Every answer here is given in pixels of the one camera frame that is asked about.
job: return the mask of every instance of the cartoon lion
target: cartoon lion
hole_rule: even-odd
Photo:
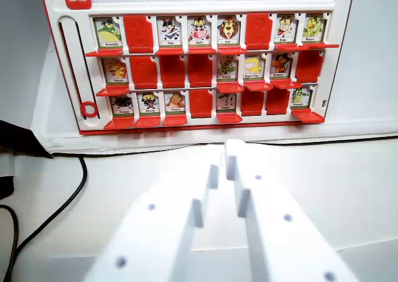
[[[239,31],[238,24],[232,19],[231,16],[228,16],[225,21],[221,23],[217,27],[220,32],[220,36],[224,39],[231,39],[233,38]]]
[[[181,93],[180,92],[175,92],[170,97],[170,100],[166,104],[166,106],[169,106],[171,108],[183,108],[185,106],[183,101],[184,101],[184,98],[182,97]]]

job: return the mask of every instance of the black wire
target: black wire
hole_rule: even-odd
[[[4,206],[5,209],[7,209],[14,221],[14,243],[12,244],[12,252],[10,258],[10,262],[8,265],[7,273],[6,276],[4,277],[3,282],[11,282],[12,278],[12,270],[14,269],[14,265],[16,263],[17,257],[22,251],[22,249],[36,236],[38,235],[53,219],[57,217],[73,200],[74,198],[80,193],[82,190],[83,186],[86,183],[87,180],[87,166],[86,162],[83,159],[82,156],[79,157],[79,161],[81,164],[81,168],[83,169],[83,177],[81,179],[80,185],[77,187],[76,191],[69,197],[69,199],[59,208],[57,209],[38,229],[36,229],[31,235],[29,235],[18,247],[16,247],[16,244],[18,243],[18,235],[19,235],[19,226],[18,226],[18,218],[17,215],[15,214],[15,211],[13,211],[12,208],[6,206],[6,205],[0,205],[0,207]]]

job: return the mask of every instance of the red ledge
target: red ledge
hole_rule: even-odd
[[[292,115],[301,120],[303,123],[323,123],[325,118],[311,109],[292,110]]]
[[[166,115],[163,126],[181,126],[187,124],[187,116],[184,115]]]
[[[244,87],[235,82],[218,82],[217,89],[220,93],[241,93],[244,90]]]
[[[86,57],[115,57],[123,54],[123,49],[98,49],[97,52],[87,53]]]
[[[123,129],[130,128],[134,123],[134,117],[115,117],[104,129]]]
[[[160,116],[141,116],[136,124],[135,128],[154,128],[160,125]]]
[[[216,50],[212,47],[189,47],[188,54],[213,54]]]
[[[247,50],[242,49],[240,45],[232,45],[232,46],[218,46],[218,52],[221,55],[239,55],[244,54]]]
[[[97,93],[97,96],[119,96],[126,94],[128,91],[129,85],[106,85],[105,89]]]
[[[160,49],[156,52],[156,55],[165,56],[165,55],[182,55],[184,51],[182,47],[170,47],[167,49]]]
[[[285,52],[300,52],[301,50],[308,50],[310,47],[307,45],[302,45],[300,47],[297,44],[276,44],[276,50],[284,50]]]
[[[309,42],[305,42],[305,45],[310,49],[329,49],[339,47],[338,44],[325,44],[324,42],[317,42],[315,44],[311,44]]]
[[[269,91],[274,86],[266,83],[265,80],[261,81],[244,81],[243,86],[250,91]]]
[[[291,78],[283,78],[280,80],[271,80],[271,85],[278,89],[296,89],[303,87],[302,84],[293,82]]]
[[[239,123],[242,121],[242,117],[240,117],[236,112],[233,113],[217,113],[217,119],[220,123],[226,125],[228,123]]]

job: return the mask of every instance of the red circle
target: red circle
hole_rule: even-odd
[[[92,113],[87,113],[86,111],[86,106],[92,106],[94,108],[94,112]],[[81,103],[80,105],[80,111],[83,115],[85,115],[86,117],[95,117],[98,115],[98,108],[97,105],[95,103],[93,103],[92,101],[85,101],[84,103]]]

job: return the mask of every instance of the cartoon character picture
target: cartoon character picture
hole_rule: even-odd
[[[94,26],[100,48],[118,49],[123,46],[120,26],[111,17],[95,18]]]
[[[239,25],[232,16],[220,17],[218,19],[218,44],[238,45]]]
[[[158,17],[159,43],[161,47],[181,47],[181,29],[174,17]]]
[[[211,27],[205,22],[205,17],[188,18],[188,43],[191,46],[203,46],[211,44]]]
[[[106,83],[128,83],[126,64],[119,59],[103,59]]]
[[[303,42],[321,42],[324,35],[326,21],[322,16],[306,16],[303,32]]]
[[[236,111],[236,93],[217,93],[216,112]]]
[[[166,114],[185,114],[185,99],[180,92],[164,93]]]
[[[153,92],[138,93],[140,115],[159,115],[159,99]]]
[[[233,56],[220,56],[217,81],[235,81],[238,76],[238,63]]]
[[[132,99],[129,95],[111,96],[113,116],[132,116]]]
[[[310,107],[312,90],[306,87],[293,91],[291,109],[306,109]]]
[[[262,80],[264,76],[264,59],[260,55],[244,58],[243,80]]]
[[[274,43],[286,44],[293,43],[296,35],[297,22],[294,21],[293,14],[278,14],[277,22],[279,26],[276,28]]]
[[[290,64],[292,59],[287,53],[272,56],[270,79],[288,78],[290,75]]]

